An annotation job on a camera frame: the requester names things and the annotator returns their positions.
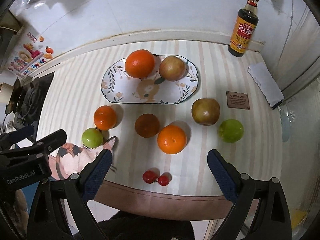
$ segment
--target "orange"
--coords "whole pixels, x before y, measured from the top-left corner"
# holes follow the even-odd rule
[[[177,154],[187,145],[187,136],[178,126],[170,124],[158,134],[158,146],[167,154]]]
[[[100,130],[109,130],[116,125],[117,115],[110,106],[100,106],[93,116],[94,124]]]
[[[159,132],[160,123],[153,114],[143,114],[137,118],[134,127],[138,135],[150,138]]]
[[[145,49],[132,52],[126,59],[124,68],[127,74],[133,78],[148,76],[155,67],[155,58]]]

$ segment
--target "dark fabric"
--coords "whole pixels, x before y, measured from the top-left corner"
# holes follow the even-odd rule
[[[137,216],[119,211],[98,223],[109,240],[195,240],[190,221],[174,221]],[[74,235],[82,240],[80,233]]]

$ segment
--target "apple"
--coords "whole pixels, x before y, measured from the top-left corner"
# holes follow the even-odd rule
[[[220,105],[213,98],[201,98],[193,102],[191,108],[196,123],[209,126],[215,124],[220,116]]]
[[[176,56],[166,57],[159,66],[159,74],[169,81],[177,81],[186,73],[186,64]]]
[[[238,120],[228,119],[221,123],[218,134],[224,142],[235,143],[242,138],[244,127]]]
[[[82,142],[89,148],[96,148],[103,143],[103,135],[95,128],[89,128],[82,134]]]

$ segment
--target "striped tablecloth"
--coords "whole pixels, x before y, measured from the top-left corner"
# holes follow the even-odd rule
[[[181,55],[195,64],[200,86],[187,101],[178,105],[119,104],[121,123],[109,131],[119,144],[114,152],[116,174],[108,172],[106,180],[129,188],[180,196],[221,196],[222,193],[206,162],[209,150],[218,149],[227,162],[254,179],[280,177],[282,133],[278,110],[271,110],[264,95],[247,72],[250,64],[263,61],[258,52],[247,51],[242,58],[229,54],[226,45],[198,41],[149,41],[124,44],[91,51],[59,65],[42,109],[37,138],[64,129],[68,142],[81,146],[81,135],[94,127],[93,114],[102,105],[110,105],[100,91],[102,77],[114,62],[132,51],[147,49],[159,55]],[[246,93],[250,110],[227,107],[226,91]],[[191,116],[196,99],[215,98],[221,108],[217,124],[201,126]],[[152,113],[162,126],[180,121],[190,128],[190,140],[179,154],[161,152],[154,138],[142,138],[134,130],[138,116]],[[245,133],[234,144],[217,136],[220,123],[238,119]],[[156,167],[172,174],[167,187],[146,184],[142,174]]]

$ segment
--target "plate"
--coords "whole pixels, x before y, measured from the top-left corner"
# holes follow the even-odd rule
[[[168,56],[172,55],[154,55],[155,68],[143,79],[132,78],[126,73],[126,58],[117,61],[103,76],[102,94],[111,103],[175,105],[185,101],[198,87],[197,68],[185,57],[173,55],[186,63],[186,74],[178,81],[165,80],[159,74],[159,66]]]

